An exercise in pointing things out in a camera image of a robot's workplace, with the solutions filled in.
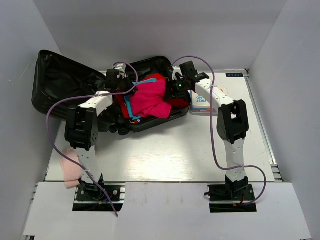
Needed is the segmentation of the teal shirt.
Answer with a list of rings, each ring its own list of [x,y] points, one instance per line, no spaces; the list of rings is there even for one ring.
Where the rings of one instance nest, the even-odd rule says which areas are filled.
[[[137,82],[138,91],[123,97],[129,118],[137,120],[149,115],[148,112],[156,105],[155,97],[158,93],[157,90],[153,91],[152,87],[157,81],[156,77],[139,81]]]

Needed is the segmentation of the magenta garment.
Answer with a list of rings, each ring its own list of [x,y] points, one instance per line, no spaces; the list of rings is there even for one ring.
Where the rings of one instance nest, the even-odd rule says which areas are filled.
[[[129,98],[131,113],[134,117],[148,116],[165,119],[171,112],[171,105],[164,101],[166,80],[150,78],[137,84],[137,92]]]

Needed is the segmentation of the red polo shirt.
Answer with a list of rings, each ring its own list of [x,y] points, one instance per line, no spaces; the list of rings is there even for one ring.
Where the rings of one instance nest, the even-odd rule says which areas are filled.
[[[174,108],[181,109],[190,105],[189,101],[183,98],[164,99],[166,79],[159,73],[139,81],[134,90],[134,94],[116,96],[124,118],[133,124],[147,117],[165,119]]]

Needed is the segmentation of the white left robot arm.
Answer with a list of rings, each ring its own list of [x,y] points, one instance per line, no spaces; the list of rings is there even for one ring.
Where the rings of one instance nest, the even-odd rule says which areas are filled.
[[[100,184],[103,174],[98,167],[95,145],[98,140],[98,117],[114,103],[114,95],[107,90],[97,91],[84,103],[71,106],[67,111],[65,140],[74,149],[81,165],[85,184],[90,184],[88,193],[99,200],[105,196],[106,187]]]

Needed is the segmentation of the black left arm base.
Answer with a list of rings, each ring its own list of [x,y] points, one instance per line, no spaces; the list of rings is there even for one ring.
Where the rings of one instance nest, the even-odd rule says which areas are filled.
[[[120,212],[125,201],[126,185],[124,183],[107,183],[104,189],[108,193],[116,212]],[[107,196],[98,188],[86,189],[79,185],[76,188],[73,212],[113,212]]]

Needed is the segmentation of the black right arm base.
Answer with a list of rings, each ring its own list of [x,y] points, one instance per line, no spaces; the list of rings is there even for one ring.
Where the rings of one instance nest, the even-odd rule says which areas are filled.
[[[256,203],[248,204],[255,200],[253,186],[231,192],[225,184],[208,185],[208,190],[203,194],[209,200],[210,213],[254,213],[257,212]]]

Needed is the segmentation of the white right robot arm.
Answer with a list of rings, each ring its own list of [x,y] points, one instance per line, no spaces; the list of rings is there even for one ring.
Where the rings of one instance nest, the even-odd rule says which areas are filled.
[[[191,90],[209,102],[209,109],[217,112],[216,127],[210,127],[211,147],[215,165],[225,171],[226,195],[236,200],[244,193],[248,185],[247,166],[244,161],[244,143],[249,131],[249,119],[246,103],[227,96],[216,86],[216,74],[210,66],[211,74],[198,72],[193,61],[179,66],[175,71],[173,65],[163,67],[168,78],[168,91],[177,96],[183,91]],[[219,164],[214,133],[223,141],[226,154],[226,167]]]

